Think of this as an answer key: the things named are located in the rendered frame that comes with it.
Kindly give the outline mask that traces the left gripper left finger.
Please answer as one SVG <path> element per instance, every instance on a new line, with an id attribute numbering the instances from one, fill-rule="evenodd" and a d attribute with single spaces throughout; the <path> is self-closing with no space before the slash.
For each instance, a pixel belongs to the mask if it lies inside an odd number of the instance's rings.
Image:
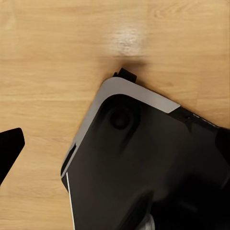
<path id="1" fill-rule="evenodd" d="M 0 133 L 0 185 L 25 146 L 21 128 Z"/>

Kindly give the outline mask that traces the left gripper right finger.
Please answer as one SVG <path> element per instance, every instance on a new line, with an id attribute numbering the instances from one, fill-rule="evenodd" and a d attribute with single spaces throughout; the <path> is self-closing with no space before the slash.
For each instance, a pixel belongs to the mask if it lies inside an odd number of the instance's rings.
<path id="1" fill-rule="evenodd" d="M 223 127 L 218 129 L 215 145 L 230 166 L 230 129 Z"/>

